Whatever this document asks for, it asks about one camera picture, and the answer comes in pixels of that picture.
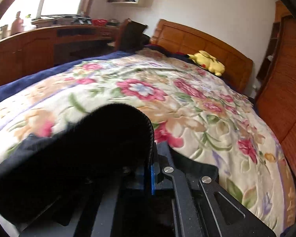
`bed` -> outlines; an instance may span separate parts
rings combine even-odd
[[[156,142],[216,165],[220,185],[279,236],[295,221],[296,190],[277,138],[240,94],[252,61],[213,36],[166,20],[151,43],[0,87],[0,163],[30,133],[49,137],[103,104],[130,104],[150,118]],[[225,65],[222,79],[182,56],[198,50]]]

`white wall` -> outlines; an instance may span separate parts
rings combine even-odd
[[[147,24],[151,36],[165,19],[206,32],[253,60],[253,74],[246,94],[254,95],[252,84],[261,66],[271,35],[276,0],[150,0],[147,8],[93,3],[93,16],[109,15],[120,21],[131,18]]]

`window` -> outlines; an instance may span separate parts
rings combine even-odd
[[[80,0],[15,0],[0,19],[0,27],[11,24],[18,11],[21,18],[31,14],[31,18],[44,15],[76,15],[79,11]]]

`red basket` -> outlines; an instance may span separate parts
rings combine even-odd
[[[92,20],[93,26],[102,26],[104,27],[107,24],[107,20]]]

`wooden wardrobe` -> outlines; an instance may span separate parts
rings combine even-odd
[[[281,17],[274,58],[258,94],[257,106],[296,176],[296,20],[292,16]]]

